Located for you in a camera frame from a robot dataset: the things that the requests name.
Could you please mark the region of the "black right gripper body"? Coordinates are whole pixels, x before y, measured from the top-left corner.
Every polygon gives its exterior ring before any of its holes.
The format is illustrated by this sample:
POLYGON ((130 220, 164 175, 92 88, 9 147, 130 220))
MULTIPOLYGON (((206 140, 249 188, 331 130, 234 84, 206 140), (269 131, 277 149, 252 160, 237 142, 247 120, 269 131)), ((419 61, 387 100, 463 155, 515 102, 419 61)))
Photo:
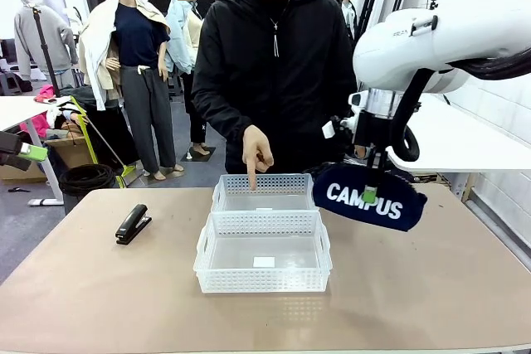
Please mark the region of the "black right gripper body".
POLYGON ((365 158, 371 147, 393 148, 397 153, 399 135, 398 119, 382 119, 376 114, 363 110, 358 116, 354 133, 354 154, 357 158, 365 158))

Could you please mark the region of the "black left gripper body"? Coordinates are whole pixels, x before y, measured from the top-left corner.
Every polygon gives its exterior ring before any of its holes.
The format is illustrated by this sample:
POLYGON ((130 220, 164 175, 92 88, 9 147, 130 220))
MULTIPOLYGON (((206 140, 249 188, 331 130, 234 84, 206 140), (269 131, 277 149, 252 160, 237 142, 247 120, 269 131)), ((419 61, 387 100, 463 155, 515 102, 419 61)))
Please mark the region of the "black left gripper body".
POLYGON ((0 153, 7 155, 18 155, 21 152, 23 142, 13 133, 0 132, 0 153))

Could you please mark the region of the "person's right hand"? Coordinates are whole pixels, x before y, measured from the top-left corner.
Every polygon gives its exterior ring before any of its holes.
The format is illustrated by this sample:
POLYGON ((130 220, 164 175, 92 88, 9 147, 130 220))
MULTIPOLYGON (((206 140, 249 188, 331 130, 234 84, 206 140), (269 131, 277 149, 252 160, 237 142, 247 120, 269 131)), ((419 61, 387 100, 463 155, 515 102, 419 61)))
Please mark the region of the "person's right hand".
POLYGON ((243 134, 242 161, 246 165, 249 188, 255 191, 256 174, 265 173, 274 165, 269 140, 255 125, 247 127, 243 134))

